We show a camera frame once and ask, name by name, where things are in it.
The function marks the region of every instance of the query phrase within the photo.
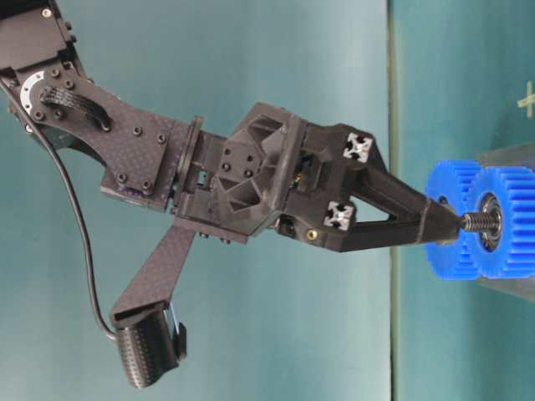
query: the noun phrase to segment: teal wall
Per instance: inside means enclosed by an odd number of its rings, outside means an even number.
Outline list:
[[[386,6],[365,0],[61,1],[86,70],[135,106],[228,135],[258,101],[377,135],[387,155]],[[94,324],[79,234],[48,156],[0,114],[0,399],[390,399],[388,251],[338,255],[265,233],[196,240],[176,291],[189,358],[126,383]],[[63,153],[109,311],[171,217],[103,197]],[[364,211],[363,218],[372,216]]]
[[[402,180],[423,190],[439,160],[533,141],[517,100],[535,79],[535,3],[391,0],[392,128]],[[395,399],[533,400],[535,306],[433,277],[399,249]]]

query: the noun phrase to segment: metal shaft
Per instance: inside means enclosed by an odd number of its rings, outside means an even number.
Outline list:
[[[500,218],[495,213],[466,213],[461,217],[461,227],[470,232],[497,231],[500,229]]]

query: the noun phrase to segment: robotic arm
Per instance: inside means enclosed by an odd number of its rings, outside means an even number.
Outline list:
[[[461,218],[391,175],[373,135],[262,103],[229,138],[211,134],[201,118],[152,114],[97,86],[75,42],[54,0],[2,1],[0,79],[23,130],[102,164],[105,195],[173,215],[110,314],[132,385],[151,385],[185,356],[186,330],[170,334],[166,312],[196,233],[245,244],[273,229],[337,252],[459,236]],[[389,218],[358,221],[352,198]]]

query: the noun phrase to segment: blue plastic gear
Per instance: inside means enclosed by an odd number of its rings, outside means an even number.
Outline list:
[[[524,278],[535,274],[535,174],[526,167],[487,167],[468,194],[469,211],[479,211],[493,194],[502,209],[502,236],[488,251],[478,233],[467,233],[474,263],[487,278]]]
[[[481,169],[475,161],[442,161],[429,175],[425,193],[434,201],[447,201],[457,215],[463,215],[467,211],[468,191]],[[474,280],[481,276],[466,245],[464,231],[450,245],[427,244],[425,249],[433,272],[443,280]]]

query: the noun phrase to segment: black cable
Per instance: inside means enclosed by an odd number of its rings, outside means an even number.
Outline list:
[[[46,136],[39,129],[39,127],[32,121],[32,118],[26,113],[26,110],[23,106],[20,105],[15,95],[9,90],[8,86],[0,79],[0,89],[6,94],[9,101],[13,104],[20,119],[26,121],[26,124],[29,125],[30,129],[33,131],[33,134],[38,138],[39,142],[47,150],[48,155],[52,158],[53,163],[58,168],[61,179],[64,182],[65,189],[67,190],[67,195],[69,196],[70,204],[73,207],[74,216],[76,217],[76,222],[80,229],[80,234],[82,236],[82,242],[84,243],[84,256],[85,256],[85,267],[87,271],[87,284],[89,288],[89,299],[91,301],[91,307],[93,308],[94,318],[97,321],[100,329],[104,332],[106,337],[111,341],[116,341],[115,333],[110,330],[104,319],[102,318],[102,313],[100,312],[99,299],[97,297],[96,285],[94,281],[94,265],[93,265],[93,252],[91,251],[91,242],[89,241],[89,234],[87,232],[87,227],[85,225],[84,215],[80,209],[80,204],[78,202],[78,197],[74,191],[73,183],[70,180],[69,173],[65,168],[63,161],[59,158],[58,153],[50,144]]]

